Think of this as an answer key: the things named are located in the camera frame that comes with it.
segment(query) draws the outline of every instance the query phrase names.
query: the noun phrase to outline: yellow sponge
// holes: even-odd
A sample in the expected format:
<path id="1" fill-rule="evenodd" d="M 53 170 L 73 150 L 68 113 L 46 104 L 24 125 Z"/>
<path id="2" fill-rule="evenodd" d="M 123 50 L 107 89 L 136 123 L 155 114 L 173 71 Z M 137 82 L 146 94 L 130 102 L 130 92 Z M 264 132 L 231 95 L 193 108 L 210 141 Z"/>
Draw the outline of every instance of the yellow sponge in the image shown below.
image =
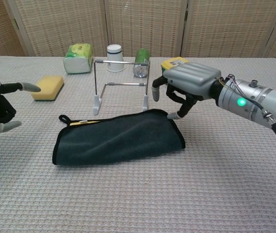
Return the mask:
<path id="1" fill-rule="evenodd" d="M 64 79 L 62 76 L 43 76 L 36 85 L 41 91 L 31 92 L 34 100 L 54 101 L 64 86 Z"/>

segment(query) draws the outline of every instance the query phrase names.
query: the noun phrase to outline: yellow box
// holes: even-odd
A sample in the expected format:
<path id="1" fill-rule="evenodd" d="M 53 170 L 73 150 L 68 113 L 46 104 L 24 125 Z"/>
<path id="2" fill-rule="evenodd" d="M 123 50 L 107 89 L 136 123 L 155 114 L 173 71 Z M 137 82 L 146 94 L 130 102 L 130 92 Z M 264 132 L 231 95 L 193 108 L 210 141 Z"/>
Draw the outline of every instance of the yellow box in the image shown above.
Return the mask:
<path id="1" fill-rule="evenodd" d="M 43 76 L 36 85 L 41 91 L 31 92 L 34 100 L 54 101 L 64 86 L 64 79 L 62 76 Z"/>
<path id="2" fill-rule="evenodd" d="M 186 60 L 183 57 L 174 57 L 174 58 L 168 59 L 166 61 L 163 61 L 162 62 L 162 72 L 164 72 L 166 69 L 176 67 L 177 65 L 180 65 L 180 64 L 183 64 L 186 62 L 190 62 L 190 61 Z"/>

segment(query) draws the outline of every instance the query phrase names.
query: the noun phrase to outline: green can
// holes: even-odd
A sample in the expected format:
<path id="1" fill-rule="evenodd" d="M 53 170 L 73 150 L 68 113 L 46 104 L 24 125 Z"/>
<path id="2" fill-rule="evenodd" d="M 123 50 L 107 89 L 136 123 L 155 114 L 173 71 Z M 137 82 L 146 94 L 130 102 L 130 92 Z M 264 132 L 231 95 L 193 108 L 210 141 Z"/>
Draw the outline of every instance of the green can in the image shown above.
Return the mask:
<path id="1" fill-rule="evenodd" d="M 147 49 L 139 49 L 136 53 L 136 59 L 134 62 L 148 63 L 149 62 L 149 51 Z M 147 76 L 148 67 L 142 65 L 133 66 L 133 74 L 137 78 L 144 78 Z"/>

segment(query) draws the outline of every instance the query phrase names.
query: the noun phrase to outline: green led light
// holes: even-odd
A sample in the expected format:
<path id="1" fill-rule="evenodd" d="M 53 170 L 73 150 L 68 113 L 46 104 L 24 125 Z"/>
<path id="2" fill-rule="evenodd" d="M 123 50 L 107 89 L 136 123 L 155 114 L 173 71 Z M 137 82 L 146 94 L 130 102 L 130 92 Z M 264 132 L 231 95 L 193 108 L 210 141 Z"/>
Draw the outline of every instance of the green led light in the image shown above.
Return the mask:
<path id="1" fill-rule="evenodd" d="M 240 98 L 237 100 L 237 104 L 242 107 L 246 105 L 246 99 L 245 98 Z"/>

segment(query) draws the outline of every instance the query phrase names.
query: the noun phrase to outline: tissue box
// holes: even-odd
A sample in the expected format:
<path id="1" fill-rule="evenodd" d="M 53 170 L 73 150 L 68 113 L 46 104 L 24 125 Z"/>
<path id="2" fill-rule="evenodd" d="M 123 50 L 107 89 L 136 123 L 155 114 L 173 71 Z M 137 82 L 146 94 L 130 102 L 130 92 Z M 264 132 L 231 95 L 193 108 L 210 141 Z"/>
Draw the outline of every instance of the tissue box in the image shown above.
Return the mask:
<path id="1" fill-rule="evenodd" d="M 64 67 L 68 74 L 90 72 L 92 63 L 93 48 L 90 44 L 71 45 L 64 58 Z"/>

